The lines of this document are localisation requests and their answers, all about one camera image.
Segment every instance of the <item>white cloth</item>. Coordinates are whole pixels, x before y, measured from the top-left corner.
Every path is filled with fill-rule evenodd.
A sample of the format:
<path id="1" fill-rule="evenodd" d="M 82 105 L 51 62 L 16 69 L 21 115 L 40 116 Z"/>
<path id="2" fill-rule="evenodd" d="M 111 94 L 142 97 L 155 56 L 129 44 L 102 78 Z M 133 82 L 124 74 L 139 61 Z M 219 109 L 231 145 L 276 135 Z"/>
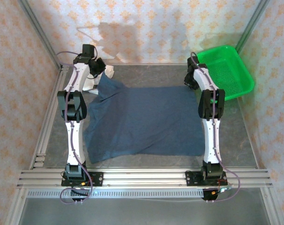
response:
<path id="1" fill-rule="evenodd" d="M 98 90 L 97 90 L 97 88 L 94 88 L 94 85 L 99 84 L 99 81 L 100 81 L 102 74 L 103 73 L 98 75 L 98 77 L 96 77 L 95 79 L 88 79 L 88 78 L 93 78 L 93 76 L 91 74 L 89 74 L 88 78 L 85 80 L 85 84 L 84 84 L 84 87 L 82 88 L 82 90 L 88 91 L 90 93 L 98 95 Z M 105 75 L 109 78 L 112 78 L 113 74 L 114 74 L 114 67 L 106 65 L 105 66 Z"/>

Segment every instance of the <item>black mounting plate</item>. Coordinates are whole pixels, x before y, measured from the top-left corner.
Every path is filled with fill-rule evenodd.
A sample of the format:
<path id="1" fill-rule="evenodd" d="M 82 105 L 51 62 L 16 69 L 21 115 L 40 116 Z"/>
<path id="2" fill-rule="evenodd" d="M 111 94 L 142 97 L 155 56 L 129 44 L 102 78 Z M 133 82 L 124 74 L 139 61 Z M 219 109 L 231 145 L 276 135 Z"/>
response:
<path id="1" fill-rule="evenodd" d="M 219 186 L 219 179 L 203 179 L 203 173 L 201 171 L 186 171 L 187 186 Z M 220 179 L 220 186 L 227 186 L 226 174 L 222 172 L 222 178 Z"/>
<path id="2" fill-rule="evenodd" d="M 92 183 L 94 187 L 101 187 L 104 181 L 104 173 L 103 172 L 89 172 L 89 175 L 92 178 Z M 65 172 L 62 175 L 62 187 L 84 187 L 85 185 L 81 185 L 82 181 L 70 181 L 65 179 Z"/>

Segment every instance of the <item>orange patterned wall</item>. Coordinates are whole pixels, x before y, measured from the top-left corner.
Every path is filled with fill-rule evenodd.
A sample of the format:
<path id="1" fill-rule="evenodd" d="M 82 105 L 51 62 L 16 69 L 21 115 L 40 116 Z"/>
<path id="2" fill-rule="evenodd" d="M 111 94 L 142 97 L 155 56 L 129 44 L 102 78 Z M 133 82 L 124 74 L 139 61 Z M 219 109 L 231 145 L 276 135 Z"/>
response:
<path id="1" fill-rule="evenodd" d="M 191 50 L 236 45 L 259 0 L 29 2 L 56 52 L 91 43 L 107 63 L 185 63 Z"/>
<path id="2" fill-rule="evenodd" d="M 284 214 L 284 0 L 270 1 L 241 57 L 256 81 L 242 98 L 247 129 Z"/>
<path id="3" fill-rule="evenodd" d="M 56 73 L 17 1 L 0 0 L 0 225 L 30 165 Z"/>

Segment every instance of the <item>green basket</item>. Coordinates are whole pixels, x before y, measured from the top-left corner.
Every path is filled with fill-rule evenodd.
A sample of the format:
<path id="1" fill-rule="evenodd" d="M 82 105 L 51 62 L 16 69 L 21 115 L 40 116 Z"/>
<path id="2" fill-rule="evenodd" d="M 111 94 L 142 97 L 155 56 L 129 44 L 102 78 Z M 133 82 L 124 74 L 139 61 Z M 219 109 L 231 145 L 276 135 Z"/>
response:
<path id="1" fill-rule="evenodd" d="M 232 46 L 211 48 L 198 53 L 197 57 L 200 63 L 207 65 L 216 86 L 225 90 L 225 100 L 245 95 L 254 88 L 254 80 Z"/>

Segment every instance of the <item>wall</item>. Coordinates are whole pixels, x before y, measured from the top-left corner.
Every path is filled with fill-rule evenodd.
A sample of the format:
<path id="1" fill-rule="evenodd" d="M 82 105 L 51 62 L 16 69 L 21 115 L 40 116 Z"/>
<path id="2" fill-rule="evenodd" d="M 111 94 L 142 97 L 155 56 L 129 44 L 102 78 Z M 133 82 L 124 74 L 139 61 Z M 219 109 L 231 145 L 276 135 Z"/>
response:
<path id="1" fill-rule="evenodd" d="M 284 214 L 284 0 L 270 1 L 241 57 L 256 82 L 242 98 L 247 129 Z"/>
<path id="2" fill-rule="evenodd" d="M 0 224 L 30 165 L 56 74 L 17 1 L 0 0 Z"/>
<path id="3" fill-rule="evenodd" d="M 235 46 L 259 0 L 29 2 L 56 52 L 91 43 L 107 63 L 185 63 L 191 50 Z"/>

